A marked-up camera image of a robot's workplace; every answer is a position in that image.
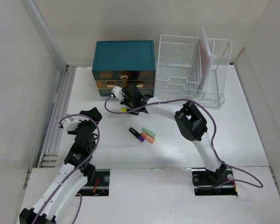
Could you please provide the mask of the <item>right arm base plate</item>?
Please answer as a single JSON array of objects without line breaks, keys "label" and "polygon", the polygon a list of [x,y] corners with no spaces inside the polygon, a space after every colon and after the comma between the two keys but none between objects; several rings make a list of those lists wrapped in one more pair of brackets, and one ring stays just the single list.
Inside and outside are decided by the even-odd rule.
[{"label": "right arm base plate", "polygon": [[192,169],[192,183],[195,196],[237,196],[235,182],[224,182],[234,179],[232,169],[228,168],[219,177],[204,168]]}]

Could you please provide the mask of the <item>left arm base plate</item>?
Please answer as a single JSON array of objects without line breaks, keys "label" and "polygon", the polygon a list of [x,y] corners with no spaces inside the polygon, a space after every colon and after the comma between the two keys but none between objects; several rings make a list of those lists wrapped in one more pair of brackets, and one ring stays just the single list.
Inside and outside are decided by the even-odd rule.
[{"label": "left arm base plate", "polygon": [[97,169],[92,182],[87,182],[80,190],[82,196],[109,196],[110,170]]}]

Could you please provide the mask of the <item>pastel green highlighter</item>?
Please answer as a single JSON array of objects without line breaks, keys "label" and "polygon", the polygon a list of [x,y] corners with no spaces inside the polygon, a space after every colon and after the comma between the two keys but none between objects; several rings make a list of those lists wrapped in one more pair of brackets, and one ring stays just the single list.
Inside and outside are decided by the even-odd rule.
[{"label": "pastel green highlighter", "polygon": [[147,129],[147,128],[142,128],[141,130],[142,130],[142,132],[144,132],[145,134],[149,135],[149,136],[152,137],[152,138],[155,138],[155,137],[156,137],[156,134],[155,134],[154,132],[150,131],[150,130]]}]

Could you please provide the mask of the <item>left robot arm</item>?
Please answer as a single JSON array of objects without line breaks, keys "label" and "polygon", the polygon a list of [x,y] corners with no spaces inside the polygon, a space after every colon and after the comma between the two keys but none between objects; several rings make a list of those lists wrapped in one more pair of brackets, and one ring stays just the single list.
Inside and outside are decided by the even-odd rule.
[{"label": "left robot arm", "polygon": [[58,127],[74,135],[74,143],[46,192],[30,209],[24,208],[19,214],[21,224],[56,224],[79,190],[94,182],[96,168],[90,161],[100,140],[101,119],[96,107],[60,119]]}]

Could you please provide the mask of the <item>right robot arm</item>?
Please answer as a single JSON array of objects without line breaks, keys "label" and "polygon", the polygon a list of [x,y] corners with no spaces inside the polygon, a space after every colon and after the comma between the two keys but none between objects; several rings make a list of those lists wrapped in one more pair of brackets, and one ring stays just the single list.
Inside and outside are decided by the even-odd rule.
[{"label": "right robot arm", "polygon": [[114,87],[112,92],[122,105],[174,120],[181,135],[198,150],[206,169],[206,184],[217,185],[223,180],[227,167],[215,155],[207,133],[207,120],[193,102],[187,100],[182,105],[166,103],[152,95],[142,95],[133,84],[124,88]]}]

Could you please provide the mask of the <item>aluminium rail frame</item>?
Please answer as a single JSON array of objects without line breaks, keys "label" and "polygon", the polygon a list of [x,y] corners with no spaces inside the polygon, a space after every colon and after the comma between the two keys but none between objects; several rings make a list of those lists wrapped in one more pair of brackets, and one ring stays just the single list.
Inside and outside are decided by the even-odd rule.
[{"label": "aluminium rail frame", "polygon": [[63,132],[58,127],[58,122],[67,113],[75,72],[76,67],[70,65],[66,66],[63,72],[58,92],[53,98],[54,107],[38,156],[37,168],[54,168],[57,165],[58,150]]}]

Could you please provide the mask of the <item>purple black highlighter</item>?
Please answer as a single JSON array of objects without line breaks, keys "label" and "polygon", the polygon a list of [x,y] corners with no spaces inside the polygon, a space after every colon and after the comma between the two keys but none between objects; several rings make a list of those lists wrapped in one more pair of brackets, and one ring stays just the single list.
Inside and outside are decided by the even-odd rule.
[{"label": "purple black highlighter", "polygon": [[145,138],[139,133],[137,132],[134,128],[130,127],[129,128],[129,132],[135,137],[137,138],[140,142],[144,142]]}]

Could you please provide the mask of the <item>yellow black highlighter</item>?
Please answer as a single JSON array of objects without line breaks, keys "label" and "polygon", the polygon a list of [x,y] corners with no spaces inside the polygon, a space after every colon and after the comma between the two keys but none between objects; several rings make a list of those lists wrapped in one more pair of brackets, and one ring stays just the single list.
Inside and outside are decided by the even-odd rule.
[{"label": "yellow black highlighter", "polygon": [[139,115],[138,111],[132,111],[132,109],[128,109],[128,108],[121,108],[121,112],[131,114],[131,115],[136,115],[136,116]]}]

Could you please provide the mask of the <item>clear mesh zip pouch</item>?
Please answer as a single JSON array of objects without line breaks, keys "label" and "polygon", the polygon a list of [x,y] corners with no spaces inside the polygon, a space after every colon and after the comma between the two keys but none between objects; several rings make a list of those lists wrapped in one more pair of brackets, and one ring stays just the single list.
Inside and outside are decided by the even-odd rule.
[{"label": "clear mesh zip pouch", "polygon": [[201,28],[198,42],[201,62],[201,80],[198,86],[198,90],[203,90],[204,86],[206,85],[206,82],[208,81],[209,72],[216,59],[216,56],[210,51],[204,27]]}]

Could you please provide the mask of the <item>pastel orange highlighter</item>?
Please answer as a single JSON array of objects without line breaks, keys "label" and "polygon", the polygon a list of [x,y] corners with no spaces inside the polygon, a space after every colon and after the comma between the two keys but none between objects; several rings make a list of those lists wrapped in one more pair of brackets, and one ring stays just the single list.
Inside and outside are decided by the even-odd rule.
[{"label": "pastel orange highlighter", "polygon": [[153,138],[153,137],[151,137],[150,135],[148,135],[148,134],[146,134],[146,133],[144,133],[144,132],[142,132],[141,133],[141,136],[143,137],[143,138],[145,138],[148,142],[150,142],[151,144],[153,144],[154,142],[155,142],[155,139]]}]

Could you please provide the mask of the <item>teal drawer organizer box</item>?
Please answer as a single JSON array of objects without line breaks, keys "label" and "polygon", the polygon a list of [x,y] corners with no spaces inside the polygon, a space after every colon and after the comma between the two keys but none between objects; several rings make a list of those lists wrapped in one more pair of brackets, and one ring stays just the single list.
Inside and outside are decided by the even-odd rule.
[{"label": "teal drawer organizer box", "polygon": [[154,93],[155,54],[153,40],[98,41],[92,74],[100,96],[109,96],[114,86],[133,84],[141,94]]}]

